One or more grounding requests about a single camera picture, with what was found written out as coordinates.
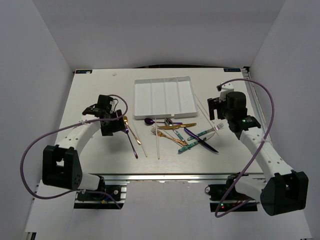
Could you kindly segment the gold spoon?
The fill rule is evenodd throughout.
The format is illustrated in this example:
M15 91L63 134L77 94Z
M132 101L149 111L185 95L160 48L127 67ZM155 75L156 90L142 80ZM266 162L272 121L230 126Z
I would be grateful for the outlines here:
M124 120L124 123L126 125L126 127L129 129L129 131L131 132L131 134L133 135L134 139L136 140L136 142L138 143L138 145L141 145L141 141L140 139L135 135L134 131L131 129L130 125L129 125L129 122L128 122L128 118L127 116L124 116L123 117L123 120Z

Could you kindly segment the green handled silver fork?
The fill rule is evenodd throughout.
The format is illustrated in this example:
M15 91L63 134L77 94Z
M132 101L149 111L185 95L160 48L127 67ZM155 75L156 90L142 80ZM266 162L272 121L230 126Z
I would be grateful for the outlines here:
M218 125L215 125L214 127L210 128L210 129L207 129L205 131L202 131L202 132L196 134L196 136L201 137L201 136L204 136L209 133L217 132L218 130L221 130L223 128L224 128L224 124L221 122Z

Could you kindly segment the green handled silver knife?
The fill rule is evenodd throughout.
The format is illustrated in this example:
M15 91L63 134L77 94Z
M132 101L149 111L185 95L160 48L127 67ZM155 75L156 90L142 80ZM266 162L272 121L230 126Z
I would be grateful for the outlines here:
M211 134L209 134L208 136L204 137L202 140L206 142L207 140L209 140L210 138L212 138L214 135L215 135L215 133L211 133ZM190 150L191 148L195 147L196 145L198 145L198 141L194 141L194 142L192 142L191 144L188 144L188 145L180 148L180 149L177 151L177 153L178 153L178 154L182 154L183 152L185 152L185 151L187 151L187 150Z

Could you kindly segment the purple iridescent knife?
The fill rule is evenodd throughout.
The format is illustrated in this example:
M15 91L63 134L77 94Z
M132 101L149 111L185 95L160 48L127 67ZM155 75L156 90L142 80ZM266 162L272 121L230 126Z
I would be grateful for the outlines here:
M208 143L206 143L204 140L202 140L199 136L194 134L192 131L190 131L187 127L184 128L184 131L191 137L197 140L199 144L201 144L203 147L207 148L208 150L214 152L214 153L219 153L215 148L210 146Z

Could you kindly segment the gold fork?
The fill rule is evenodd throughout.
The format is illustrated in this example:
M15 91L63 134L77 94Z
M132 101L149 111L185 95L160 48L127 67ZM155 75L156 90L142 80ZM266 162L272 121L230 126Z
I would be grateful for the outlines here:
M155 135L155 136L169 139L169 140L171 140L171 141L173 141L173 142L175 142L175 143L177 143L177 144L179 144L179 145L181 145L181 146L187 146L187 145L188 145L186 142L184 142L184 141L182 141L182 140L180 140L180 139L176 139L176 138L174 138L174 137L168 136L168 135L162 133L161 131L156 130L155 128L152 128L150 131L151 131L152 134Z

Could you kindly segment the green handled silver spoon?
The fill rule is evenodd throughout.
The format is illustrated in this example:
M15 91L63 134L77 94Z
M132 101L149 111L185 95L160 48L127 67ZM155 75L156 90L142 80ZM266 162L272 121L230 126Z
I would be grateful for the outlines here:
M173 125L181 125L182 123L181 122L173 122L170 118L165 118L164 119L164 124L166 126L173 126ZM173 132L178 136L178 138L182 141L182 145L183 146L186 146L187 145L187 142L186 140L183 138L183 136L178 132L177 129L172 129Z

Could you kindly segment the gold knife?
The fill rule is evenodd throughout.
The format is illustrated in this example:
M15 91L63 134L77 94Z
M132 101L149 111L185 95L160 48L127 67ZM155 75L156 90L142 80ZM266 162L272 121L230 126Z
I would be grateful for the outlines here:
M158 129L160 129L160 130L174 130L174 129L179 129L179 128L195 127L196 125L197 125L196 123L164 125L164 126L159 126Z

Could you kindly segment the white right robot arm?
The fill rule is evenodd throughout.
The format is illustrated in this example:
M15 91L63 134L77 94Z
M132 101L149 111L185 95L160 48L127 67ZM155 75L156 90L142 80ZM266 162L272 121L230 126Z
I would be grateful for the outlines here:
M210 119L225 119L229 129L252 154L251 162L260 166L265 181L247 175L246 170L231 175L222 199L245 195L260 203L269 216L303 210L307 203L309 179L295 171L264 139L258 120L248 115L246 95L239 91L223 93L207 100Z

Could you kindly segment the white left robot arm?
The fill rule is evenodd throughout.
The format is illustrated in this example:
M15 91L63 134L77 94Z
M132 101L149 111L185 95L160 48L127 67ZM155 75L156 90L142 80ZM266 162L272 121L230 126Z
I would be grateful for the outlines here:
M79 125L55 146L45 147L42 157L42 182L45 185L71 191L88 190L96 200L105 196L103 177L83 172L80 155L96 132L110 137L125 131L123 113L116 110L116 102L111 96L99 95L97 103L82 112Z

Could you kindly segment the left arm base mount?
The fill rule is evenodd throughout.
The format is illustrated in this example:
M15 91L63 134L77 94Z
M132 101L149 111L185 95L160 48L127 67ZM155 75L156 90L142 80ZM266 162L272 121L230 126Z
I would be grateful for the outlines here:
M120 210L125 203L128 181L105 181L108 195L78 191L75 196L74 209L83 210Z

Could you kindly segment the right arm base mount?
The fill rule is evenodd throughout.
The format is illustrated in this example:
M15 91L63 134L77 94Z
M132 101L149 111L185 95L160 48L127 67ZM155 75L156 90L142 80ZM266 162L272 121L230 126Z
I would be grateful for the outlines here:
M232 208L241 205L243 202L249 199L248 196L242 193L238 193L235 190L235 188L233 188L232 191L225 198L224 202L219 204L221 198L224 196L224 194L231 186L231 184L234 182L237 176L238 174L230 175L227 177L225 183L212 183L204 189L204 193L209 196L210 211L212 213L215 212L218 206L220 206L219 212L225 213L228 210L231 210Z

